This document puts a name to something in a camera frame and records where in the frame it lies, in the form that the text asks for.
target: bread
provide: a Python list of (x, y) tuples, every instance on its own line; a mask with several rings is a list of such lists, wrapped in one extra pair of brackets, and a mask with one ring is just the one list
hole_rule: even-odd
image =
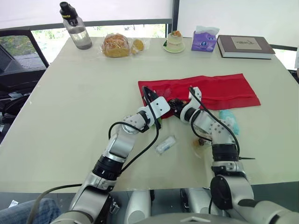
[(139, 51), (144, 49), (144, 44), (141, 40), (134, 40), (131, 48), (132, 54), (137, 54)]
[(107, 35), (102, 50), (107, 57), (126, 57), (130, 52), (128, 39), (121, 34)]

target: small plate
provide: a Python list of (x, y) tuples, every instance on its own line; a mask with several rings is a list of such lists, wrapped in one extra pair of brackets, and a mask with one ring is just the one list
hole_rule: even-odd
[(173, 50), (169, 50), (169, 49), (167, 49), (167, 48), (166, 48), (165, 46), (163, 46), (163, 45), (162, 45), (162, 47), (163, 47), (164, 50), (166, 50), (166, 51), (168, 51), (168, 52), (170, 52), (170, 53), (179, 53), (179, 52), (182, 52), (183, 50), (185, 50), (185, 43), (182, 42), (182, 44), (183, 44), (183, 49), (181, 49), (181, 50), (179, 50), (179, 51), (177, 51), (177, 50), (175, 50), (175, 51), (173, 51)]

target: black bottle cap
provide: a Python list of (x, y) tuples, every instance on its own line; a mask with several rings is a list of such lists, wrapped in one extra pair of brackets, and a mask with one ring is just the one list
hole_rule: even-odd
[(60, 3), (60, 14), (62, 15), (62, 18), (65, 20), (73, 20), (76, 19), (78, 14), (74, 7), (72, 7), (69, 3), (66, 1), (63, 1)]

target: person's leg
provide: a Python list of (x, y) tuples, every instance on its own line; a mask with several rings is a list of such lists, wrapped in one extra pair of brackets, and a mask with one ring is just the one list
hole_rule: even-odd
[[(0, 211), (0, 224), (26, 224), (34, 201)], [(33, 224), (49, 224), (61, 214), (53, 199), (42, 199)]]

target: small glass vial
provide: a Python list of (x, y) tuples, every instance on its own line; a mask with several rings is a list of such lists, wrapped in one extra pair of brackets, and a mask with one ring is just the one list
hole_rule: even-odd
[(174, 135), (169, 136), (163, 142), (156, 146), (156, 152), (162, 155), (166, 150), (176, 143), (176, 138)]
[(69, 32), (77, 48), (81, 50), (89, 49), (93, 44), (86, 31), (82, 19), (78, 16), (74, 7), (63, 1), (60, 3), (60, 14), (63, 18), (63, 24)]

